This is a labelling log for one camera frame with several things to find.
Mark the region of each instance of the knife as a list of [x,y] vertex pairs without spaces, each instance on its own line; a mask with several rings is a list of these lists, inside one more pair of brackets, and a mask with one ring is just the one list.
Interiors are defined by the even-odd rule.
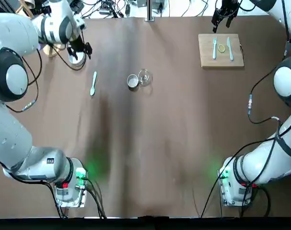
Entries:
[[230,37],[227,38],[227,46],[228,46],[228,48],[230,50],[230,59],[231,59],[231,61],[233,61],[233,53],[232,53]]

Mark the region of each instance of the wooden cutting board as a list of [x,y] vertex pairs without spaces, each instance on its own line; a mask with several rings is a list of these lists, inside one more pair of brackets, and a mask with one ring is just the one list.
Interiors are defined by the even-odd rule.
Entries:
[[[217,37],[217,56],[216,59],[213,59],[213,38],[215,37]],[[230,37],[233,61],[230,60],[230,51],[227,46],[227,37]],[[244,66],[238,34],[199,34],[198,43],[202,68]],[[225,46],[224,53],[220,53],[218,50],[219,44]]]

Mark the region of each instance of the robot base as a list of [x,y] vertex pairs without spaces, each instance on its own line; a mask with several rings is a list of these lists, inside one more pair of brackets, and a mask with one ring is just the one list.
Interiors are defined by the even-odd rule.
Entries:
[[[230,158],[226,159],[224,165],[230,160]],[[245,187],[240,185],[232,172],[233,168],[233,161],[229,164],[228,167],[223,166],[220,170],[218,170],[218,176],[222,171],[223,174],[221,175],[219,181],[219,189],[220,189],[220,196],[221,202],[223,206],[227,207],[241,207],[242,200],[245,193]],[[244,206],[247,206],[251,202],[251,194],[252,189],[249,188],[249,191],[246,194],[246,199],[244,202]]]
[[56,201],[60,207],[85,207],[87,195],[87,181],[77,177],[88,177],[88,173],[83,168],[82,163],[71,158],[73,163],[73,175],[71,181],[66,185],[67,188],[59,189],[55,186]]

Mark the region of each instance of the fork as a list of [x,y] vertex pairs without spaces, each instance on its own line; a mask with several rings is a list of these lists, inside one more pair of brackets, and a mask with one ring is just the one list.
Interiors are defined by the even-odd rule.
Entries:
[[217,37],[213,39],[213,54],[212,59],[216,59],[217,57]]

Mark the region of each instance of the small bowl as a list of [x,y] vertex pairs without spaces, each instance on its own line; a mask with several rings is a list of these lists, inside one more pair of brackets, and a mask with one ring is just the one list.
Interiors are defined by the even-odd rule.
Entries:
[[127,77],[127,85],[130,89],[136,89],[139,85],[139,78],[136,74],[130,74]]

